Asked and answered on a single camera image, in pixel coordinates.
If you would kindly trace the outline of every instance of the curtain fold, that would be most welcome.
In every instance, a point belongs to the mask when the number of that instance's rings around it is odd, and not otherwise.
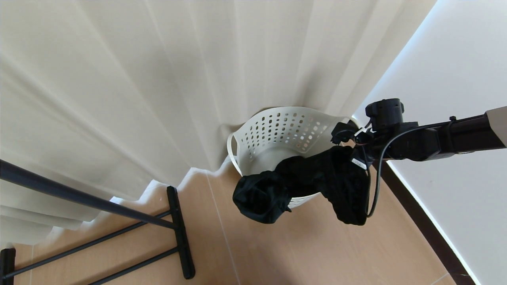
[[[0,156],[136,200],[152,179],[217,170],[227,135],[262,109],[350,116],[434,3],[1,2]],[[34,244],[98,214],[0,187],[2,242]],[[27,228],[39,234],[16,239]]]

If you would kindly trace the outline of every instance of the white plastic basket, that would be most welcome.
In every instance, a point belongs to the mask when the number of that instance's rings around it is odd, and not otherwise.
[[[264,110],[251,117],[239,130],[229,135],[227,151],[240,175],[273,171],[278,163],[292,156],[310,157],[325,151],[331,131],[346,117],[333,117],[304,107],[278,107]],[[236,155],[232,151],[236,140]],[[319,193],[295,197],[288,207],[295,208]]]

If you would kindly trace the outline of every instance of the baseboard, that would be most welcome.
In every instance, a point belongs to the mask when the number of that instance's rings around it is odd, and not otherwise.
[[[456,284],[476,284],[421,205],[385,161],[382,162],[381,176],[424,235]]]

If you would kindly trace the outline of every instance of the floor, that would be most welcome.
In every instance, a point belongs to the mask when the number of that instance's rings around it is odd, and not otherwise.
[[[365,226],[339,222],[322,196],[264,225],[242,216],[233,204],[238,180],[225,163],[217,173],[193,169],[178,188],[196,267],[193,279],[183,278],[179,257],[171,255],[109,284],[455,284],[385,184]],[[165,187],[151,184],[140,201],[122,204],[153,214],[165,211]],[[17,268],[131,224],[103,212],[78,231],[55,228],[40,244],[16,246]],[[15,284],[87,284],[174,246],[172,230],[145,225],[20,274]]]

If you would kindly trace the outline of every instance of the black metal rack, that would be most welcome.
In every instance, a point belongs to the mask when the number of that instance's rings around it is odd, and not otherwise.
[[[78,251],[89,248],[95,244],[101,243],[108,239],[111,239],[115,236],[121,235],[133,229],[136,229],[142,225],[146,225],[148,223],[154,224],[157,226],[169,228],[175,231],[176,234],[176,247],[163,252],[159,255],[156,255],[152,258],[144,260],[136,265],[125,268],[115,274],[111,274],[105,278],[97,280],[90,284],[104,284],[108,281],[111,281],[117,277],[125,275],[129,272],[132,272],[136,269],[139,269],[143,266],[146,266],[150,263],[153,263],[159,259],[162,259],[166,256],[169,256],[174,253],[179,253],[179,259],[182,264],[183,276],[185,279],[191,279],[195,276],[195,267],[192,261],[192,255],[190,253],[190,247],[187,239],[187,232],[185,230],[185,224],[183,222],[183,215],[181,212],[181,208],[178,200],[178,193],[176,188],[169,186],[167,187],[167,198],[169,200],[169,210],[163,213],[160,213],[156,216],[151,216],[145,214],[143,212],[139,212],[136,210],[132,210],[130,208],[124,207],[122,205],[118,205],[112,203],[110,201],[97,198],[93,195],[84,193],[82,191],[73,189],[71,187],[65,186],[58,182],[47,179],[43,176],[25,170],[21,167],[13,165],[9,162],[0,160],[0,179],[9,181],[11,183],[47,194],[51,196],[55,196],[61,199],[65,199],[68,201],[72,201],[78,204],[82,204],[88,207],[92,207],[95,209],[115,213],[118,215],[122,215],[125,217],[133,218],[139,220],[141,222],[134,224],[132,226],[126,227],[124,229],[118,230],[114,233],[110,233],[106,236],[93,240],[91,242],[82,244],[65,252],[59,253],[52,257],[46,258],[44,260],[38,261],[26,267],[15,270],[14,261],[16,257],[15,248],[6,248],[0,252],[0,285],[13,285],[14,284],[14,276],[26,272],[28,270],[37,268],[39,266],[45,265],[52,261],[58,260],[60,258],[66,257]],[[172,215],[172,222],[163,220],[162,218]]]

